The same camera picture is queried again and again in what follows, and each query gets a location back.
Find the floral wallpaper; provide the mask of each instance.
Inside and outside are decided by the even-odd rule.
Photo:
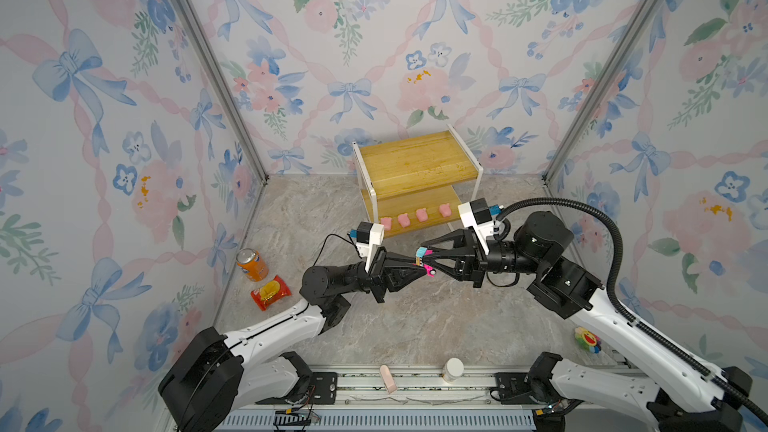
[[[153,430],[260,181],[168,0],[0,4],[0,430]]]
[[[262,163],[280,174],[353,173],[352,141],[447,123],[486,171],[540,173],[638,4],[191,1]],[[637,100],[614,106],[636,110]]]
[[[767,63],[768,0],[665,0],[551,185],[619,225],[625,303],[702,358],[749,373],[762,408]],[[584,64],[583,85],[599,67]],[[578,109],[587,94],[563,104]],[[607,232],[564,213],[578,254],[605,279]],[[746,430],[765,429],[742,414]]]

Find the wooden shelf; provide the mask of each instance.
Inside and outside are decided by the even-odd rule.
[[[371,206],[370,197],[367,194],[363,194],[362,199],[366,203],[368,216],[373,217],[373,208]],[[460,203],[461,201],[458,199],[456,192],[451,186],[430,188],[429,190],[408,194],[408,196],[398,196],[388,198],[387,200],[379,200],[377,202],[379,206],[379,217],[392,218],[392,230],[384,232],[385,237],[393,237],[406,232],[413,232],[422,228],[439,226],[440,224],[446,224],[447,222],[461,220],[458,216],[458,205]],[[452,214],[450,216],[443,217],[440,214],[438,208],[442,204],[451,204]],[[419,222],[416,218],[416,209],[424,207],[427,209],[429,218],[424,222]],[[408,212],[408,218],[411,219],[411,225],[403,228],[400,226],[400,222],[397,221],[397,216],[406,212]]]
[[[413,195],[415,192],[432,188],[442,190],[445,186],[475,180],[478,177],[475,165],[449,131],[363,147],[360,149],[360,154],[368,168],[373,188],[376,190],[379,217],[390,216],[382,213],[381,203],[387,199]],[[409,201],[419,203],[416,198],[411,198]],[[408,227],[407,231],[412,230],[412,227],[413,225]]]

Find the orange snack package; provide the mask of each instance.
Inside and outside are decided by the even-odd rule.
[[[256,305],[263,311],[275,301],[291,295],[290,289],[284,283],[283,279],[275,275],[274,279],[264,284],[260,289],[250,293]]]

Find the black cable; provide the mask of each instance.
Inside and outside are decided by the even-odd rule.
[[[677,355],[678,358],[680,358],[683,362],[691,366],[692,369],[696,370],[696,372],[699,372],[700,374],[702,374],[705,378],[712,375],[712,370],[708,369],[707,366],[705,366],[704,364],[702,364],[701,362],[693,358],[685,350],[677,347],[676,344],[672,343],[671,341],[666,339],[663,335],[659,334],[651,326],[649,326],[645,322],[642,322],[641,320],[638,320],[638,317],[632,314],[631,312],[629,312],[626,309],[626,307],[619,301],[618,297],[616,296],[616,282],[618,280],[619,269],[621,267],[621,259],[624,256],[624,243],[621,240],[621,233],[619,232],[619,228],[616,226],[614,221],[611,220],[608,214],[601,211],[599,208],[590,206],[588,204],[584,204],[582,202],[571,200],[570,198],[536,197],[536,198],[527,198],[525,200],[521,200],[520,202],[516,202],[511,206],[504,208],[496,216],[496,220],[499,220],[499,221],[503,220],[506,216],[513,213],[514,211],[520,208],[531,207],[531,206],[561,206],[561,207],[575,208],[576,210],[586,212],[590,216],[593,216],[597,220],[602,222],[602,224],[608,229],[608,233],[610,234],[610,239],[614,243],[614,256],[610,263],[610,269],[608,271],[608,280],[606,280],[605,282],[605,289],[606,289],[605,291],[608,294],[608,300],[614,306],[614,309],[616,310],[616,312],[619,312],[619,314],[622,315],[624,318],[626,318],[630,322],[630,324],[635,323],[634,324],[635,327],[645,332],[646,335],[651,337],[653,340],[657,341],[659,344],[663,345],[667,350],[669,350],[673,354]],[[765,425],[768,425],[768,414],[766,414],[761,408],[758,408],[757,405],[755,405],[754,402],[750,400],[747,396],[745,396],[735,388],[731,387],[730,384],[728,384],[727,382],[725,382],[719,377],[714,377],[712,379],[712,382],[719,388],[723,389],[728,394],[731,394],[738,402],[740,402],[745,408],[747,408],[750,412],[752,412]]]
[[[318,253],[317,253],[317,258],[315,258],[315,263],[314,263],[314,264],[312,264],[312,266],[313,266],[313,267],[314,267],[315,265],[317,265],[317,261],[320,259],[320,255],[322,254],[322,250],[323,250],[323,249],[326,247],[326,242],[328,242],[328,239],[329,239],[331,236],[333,236],[333,237],[338,237],[338,238],[340,238],[341,240],[343,240],[344,242],[346,242],[347,244],[350,244],[351,246],[353,246],[353,247],[355,248],[355,252],[357,252],[357,246],[356,246],[356,245],[354,244],[354,242],[352,242],[351,240],[347,240],[347,239],[345,239],[344,237],[342,237],[341,235],[337,235],[337,234],[328,234],[328,235],[326,235],[326,239],[325,239],[324,241],[322,241],[322,246],[320,247],[320,252],[318,252]]]

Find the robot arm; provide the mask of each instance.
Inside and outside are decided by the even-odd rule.
[[[361,222],[354,232],[363,260],[308,268],[302,300],[290,309],[238,331],[218,334],[211,327],[195,336],[158,388],[180,432],[209,432],[230,410],[267,398],[306,401],[312,371],[299,355],[286,352],[266,360],[338,325],[350,309],[342,294],[366,292],[382,303],[388,291],[426,275],[415,258],[381,247],[380,224]]]
[[[563,199],[523,202],[572,206],[572,201]],[[518,204],[510,209],[521,208]],[[591,211],[585,204],[573,204],[595,214],[606,226],[613,226],[611,235],[618,240],[616,248],[620,248],[618,229],[607,216],[599,217],[600,211]],[[471,281],[474,287],[482,286],[487,273],[535,274],[528,291],[539,303],[605,339],[648,376],[643,380],[625,378],[543,353],[528,374],[530,394],[545,403],[564,398],[586,400],[662,430],[740,430],[737,409],[748,402],[751,388],[747,374],[738,368],[724,370],[703,361],[620,304],[617,307],[618,300],[611,300],[599,279],[562,257],[573,234],[551,212],[528,216],[514,240],[507,242],[504,238],[510,232],[508,222],[503,235],[494,235],[494,224],[503,220],[508,211],[499,213],[495,221],[490,211],[485,199],[462,204],[459,213],[466,228],[424,242],[422,246],[432,250],[424,263],[456,280]],[[452,242],[452,247],[437,247],[445,242]],[[453,266],[445,265],[446,260],[453,260]],[[609,286],[615,285],[620,252],[618,264],[615,260],[614,256],[614,277],[612,282],[609,275]],[[737,394],[746,402],[738,400]]]

